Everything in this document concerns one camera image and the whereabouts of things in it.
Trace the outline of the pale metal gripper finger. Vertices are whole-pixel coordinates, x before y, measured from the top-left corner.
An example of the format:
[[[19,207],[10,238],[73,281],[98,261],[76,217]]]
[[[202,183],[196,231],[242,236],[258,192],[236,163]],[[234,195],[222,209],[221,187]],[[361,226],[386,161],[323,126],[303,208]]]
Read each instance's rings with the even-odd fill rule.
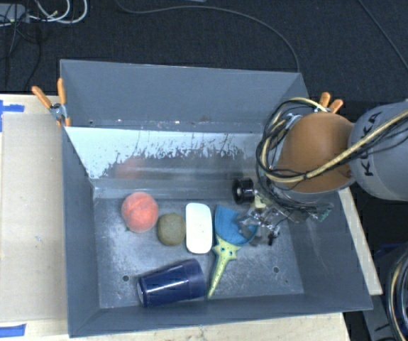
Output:
[[[252,243],[273,243],[279,235],[278,229],[270,229],[269,227],[259,226],[255,231]]]
[[[241,227],[245,226],[261,226],[265,225],[264,217],[258,212],[247,212],[238,218],[238,223]]]

